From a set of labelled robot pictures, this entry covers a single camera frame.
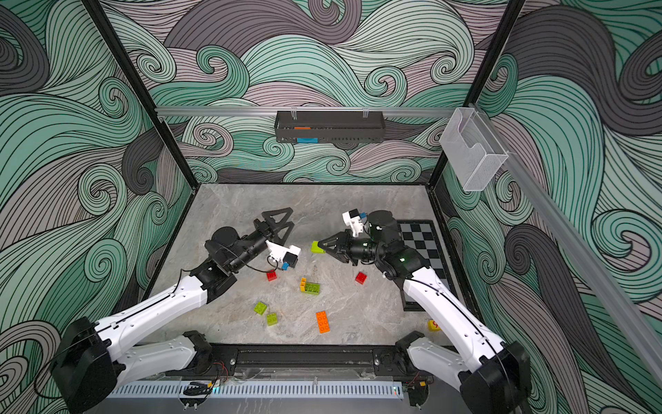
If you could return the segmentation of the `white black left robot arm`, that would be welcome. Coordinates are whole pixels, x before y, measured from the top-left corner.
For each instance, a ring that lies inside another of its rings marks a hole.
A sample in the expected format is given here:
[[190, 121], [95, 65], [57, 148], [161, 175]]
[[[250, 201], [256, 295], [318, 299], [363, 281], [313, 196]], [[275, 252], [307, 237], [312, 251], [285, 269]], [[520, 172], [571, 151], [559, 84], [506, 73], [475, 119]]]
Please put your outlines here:
[[264, 251], [275, 262], [298, 255], [298, 248], [284, 246], [294, 228], [292, 214], [290, 207], [265, 211], [246, 236], [233, 227], [221, 227], [204, 244], [207, 259], [174, 286], [96, 322], [81, 317], [70, 323], [48, 366], [69, 412], [84, 413], [120, 386], [153, 374], [182, 369], [206, 373], [212, 365], [212, 346], [202, 334], [188, 331], [148, 345], [141, 340], [220, 298], [236, 283], [241, 269]]

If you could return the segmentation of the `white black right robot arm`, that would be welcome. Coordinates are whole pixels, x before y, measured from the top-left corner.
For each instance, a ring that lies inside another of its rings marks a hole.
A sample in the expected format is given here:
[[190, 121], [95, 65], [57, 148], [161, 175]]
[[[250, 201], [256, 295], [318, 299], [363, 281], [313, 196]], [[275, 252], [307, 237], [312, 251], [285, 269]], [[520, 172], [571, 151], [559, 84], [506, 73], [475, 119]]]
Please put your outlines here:
[[451, 341], [449, 350], [415, 332], [402, 341], [407, 360], [460, 393], [473, 413], [528, 413], [530, 357], [472, 315], [441, 282], [429, 260], [407, 245], [391, 212], [344, 213], [346, 229], [318, 241], [339, 262], [373, 264], [401, 286]]

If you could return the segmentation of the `green sloped lego brick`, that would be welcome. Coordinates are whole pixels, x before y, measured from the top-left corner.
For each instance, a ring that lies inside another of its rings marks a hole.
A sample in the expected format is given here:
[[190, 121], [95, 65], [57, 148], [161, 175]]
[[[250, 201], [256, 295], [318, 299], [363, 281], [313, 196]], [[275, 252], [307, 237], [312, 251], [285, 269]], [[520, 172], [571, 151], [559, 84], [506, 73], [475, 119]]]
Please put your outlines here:
[[325, 254], [325, 250], [319, 247], [318, 241], [313, 241], [313, 243], [311, 243], [310, 251], [313, 254], [321, 254], [321, 255]]

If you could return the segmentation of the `long green lego brick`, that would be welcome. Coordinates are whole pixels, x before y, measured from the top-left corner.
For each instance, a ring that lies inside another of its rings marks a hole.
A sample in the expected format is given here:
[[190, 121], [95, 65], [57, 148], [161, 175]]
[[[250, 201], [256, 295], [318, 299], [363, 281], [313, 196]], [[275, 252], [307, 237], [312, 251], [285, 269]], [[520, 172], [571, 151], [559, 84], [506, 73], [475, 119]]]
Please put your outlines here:
[[321, 286], [318, 283], [306, 282], [303, 284], [303, 292], [311, 295], [319, 295]]

